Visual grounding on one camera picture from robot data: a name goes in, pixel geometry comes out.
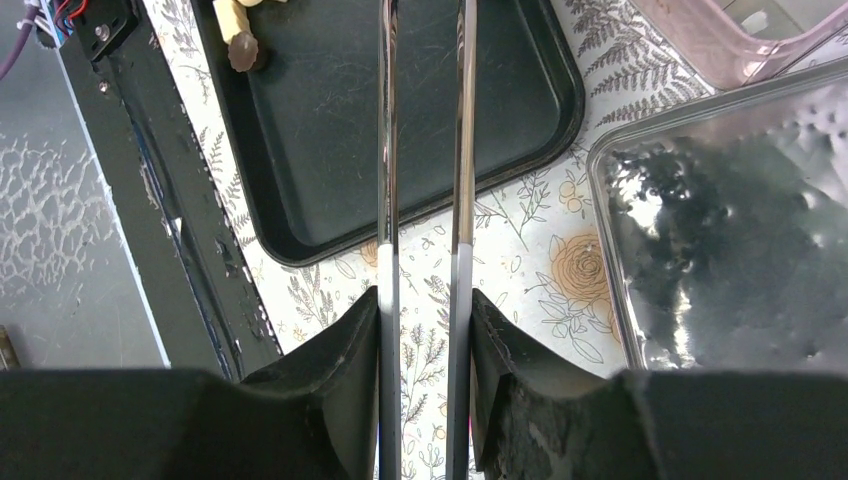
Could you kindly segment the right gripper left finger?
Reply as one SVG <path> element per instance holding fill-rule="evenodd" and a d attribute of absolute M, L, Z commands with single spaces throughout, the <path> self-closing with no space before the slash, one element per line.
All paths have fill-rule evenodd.
<path fill-rule="evenodd" d="M 378 302 L 234 383 L 192 369 L 1 377 L 5 479 L 368 479 Z"/>

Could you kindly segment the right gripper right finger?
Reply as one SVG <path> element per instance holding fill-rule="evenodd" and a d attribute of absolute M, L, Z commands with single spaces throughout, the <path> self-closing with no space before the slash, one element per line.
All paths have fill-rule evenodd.
<path fill-rule="evenodd" d="M 843 479 L 847 382 L 828 374 L 596 376 L 471 303 L 471 428 L 488 479 Z"/>

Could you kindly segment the metal serving tongs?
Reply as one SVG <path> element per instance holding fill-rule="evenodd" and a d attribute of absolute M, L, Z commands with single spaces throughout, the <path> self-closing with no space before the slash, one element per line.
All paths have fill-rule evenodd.
<path fill-rule="evenodd" d="M 478 4 L 461 1 L 457 12 L 457 75 L 454 225 L 451 305 L 449 308 L 449 381 L 446 473 L 465 479 L 469 467 L 469 374 L 471 313 L 471 238 L 475 173 L 474 109 Z M 398 4 L 379 8 L 379 157 L 377 220 L 377 297 L 379 337 L 379 476 L 397 479 L 402 465 L 400 301 L 397 188 Z"/>

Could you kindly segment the black plastic tray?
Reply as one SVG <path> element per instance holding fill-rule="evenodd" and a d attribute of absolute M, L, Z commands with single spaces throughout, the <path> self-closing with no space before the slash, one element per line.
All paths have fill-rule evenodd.
<path fill-rule="evenodd" d="M 248 10 L 265 66 L 229 62 L 214 7 L 192 5 L 258 242 L 301 267 L 376 233 L 378 3 L 265 1 Z M 397 47 L 402 221 L 450 205 L 457 76 L 453 1 L 403 1 Z M 478 5 L 476 187 L 557 159 L 577 136 L 585 90 L 553 5 Z"/>

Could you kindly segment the pink grid box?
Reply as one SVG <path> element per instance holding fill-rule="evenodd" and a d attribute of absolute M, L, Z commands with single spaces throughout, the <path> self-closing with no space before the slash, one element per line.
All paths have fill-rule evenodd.
<path fill-rule="evenodd" d="M 845 1 L 634 1 L 635 9 L 720 90 L 772 78 L 847 28 Z"/>

